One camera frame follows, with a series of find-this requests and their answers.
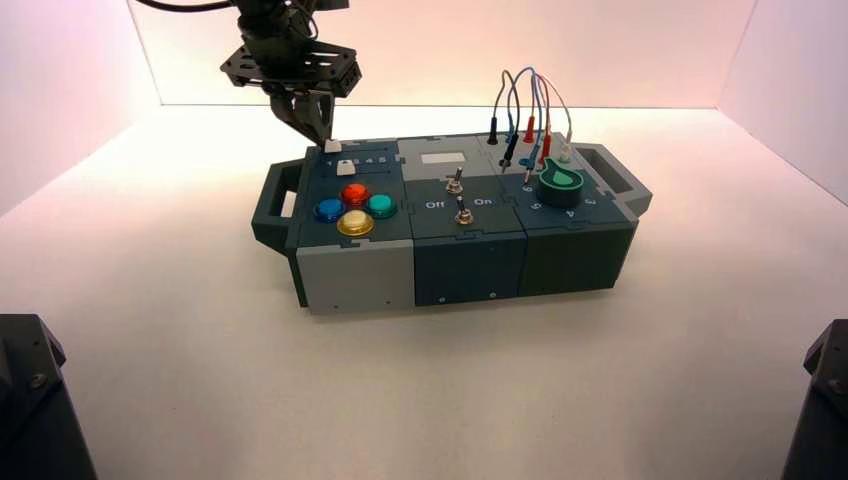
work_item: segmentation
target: white table surface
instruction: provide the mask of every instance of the white table surface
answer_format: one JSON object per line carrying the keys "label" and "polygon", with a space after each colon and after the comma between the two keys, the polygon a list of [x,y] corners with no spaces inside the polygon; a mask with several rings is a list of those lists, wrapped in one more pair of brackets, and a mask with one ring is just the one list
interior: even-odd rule
{"label": "white table surface", "polygon": [[[489,115],[340,108],[336,134]],[[0,218],[0,311],[64,344],[102,479],[778,478],[804,352],[848,314],[848,208],[715,111],[574,121],[654,192],[610,291],[312,317],[250,230],[307,142],[163,107]]]}

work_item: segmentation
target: white backdrop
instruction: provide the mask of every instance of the white backdrop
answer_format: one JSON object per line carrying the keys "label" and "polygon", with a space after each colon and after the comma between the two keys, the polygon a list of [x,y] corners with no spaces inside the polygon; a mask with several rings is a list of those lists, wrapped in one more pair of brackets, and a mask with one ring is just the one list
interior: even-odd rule
{"label": "white backdrop", "polygon": [[721,110],[848,203],[848,2],[760,0]]}
{"label": "white backdrop", "polygon": [[[129,2],[164,103],[267,102],[218,70],[241,45],[235,9]],[[486,105],[500,69],[533,63],[578,106],[714,107],[753,3],[353,0],[316,18],[322,41],[358,51],[364,78],[347,103]]]}
{"label": "white backdrop", "polygon": [[0,57],[0,215],[159,104],[115,0],[2,0]]}

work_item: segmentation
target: carrying handle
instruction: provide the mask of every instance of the carrying handle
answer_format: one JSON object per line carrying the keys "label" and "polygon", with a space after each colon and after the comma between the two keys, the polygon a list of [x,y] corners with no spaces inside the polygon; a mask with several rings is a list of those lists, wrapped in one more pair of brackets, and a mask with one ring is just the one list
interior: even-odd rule
{"label": "carrying handle", "polygon": [[648,210],[653,194],[615,158],[612,152],[600,144],[574,143],[572,145],[589,166],[607,182],[615,192],[616,198],[624,202],[637,217]]}
{"label": "carrying handle", "polygon": [[297,192],[303,162],[300,159],[271,165],[250,222],[257,241],[285,256],[291,218],[281,216],[283,202],[286,192]]}

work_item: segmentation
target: red plug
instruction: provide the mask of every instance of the red plug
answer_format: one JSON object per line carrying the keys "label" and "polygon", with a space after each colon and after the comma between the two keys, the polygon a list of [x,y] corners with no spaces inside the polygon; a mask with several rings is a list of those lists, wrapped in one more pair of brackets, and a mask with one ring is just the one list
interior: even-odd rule
{"label": "red plug", "polygon": [[527,121],[527,133],[524,134],[524,143],[533,143],[536,140],[533,137],[533,127],[536,125],[536,117],[530,116],[530,120]]}
{"label": "red plug", "polygon": [[550,157],[550,156],[551,156],[551,140],[553,140],[553,139],[551,138],[551,134],[550,134],[550,133],[546,133],[546,134],[545,134],[545,139],[544,139],[544,141],[543,141],[543,143],[542,143],[542,157],[539,159],[539,161],[540,161],[540,162],[541,162],[541,161],[544,161],[544,159],[546,159],[546,158],[548,158],[548,157]]}

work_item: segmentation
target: red button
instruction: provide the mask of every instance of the red button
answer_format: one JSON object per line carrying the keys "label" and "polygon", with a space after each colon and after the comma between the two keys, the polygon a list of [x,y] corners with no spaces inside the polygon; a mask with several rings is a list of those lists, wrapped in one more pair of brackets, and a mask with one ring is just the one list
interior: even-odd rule
{"label": "red button", "polygon": [[342,201],[350,207],[362,207],[370,196],[368,188],[361,183],[351,183],[342,189]]}

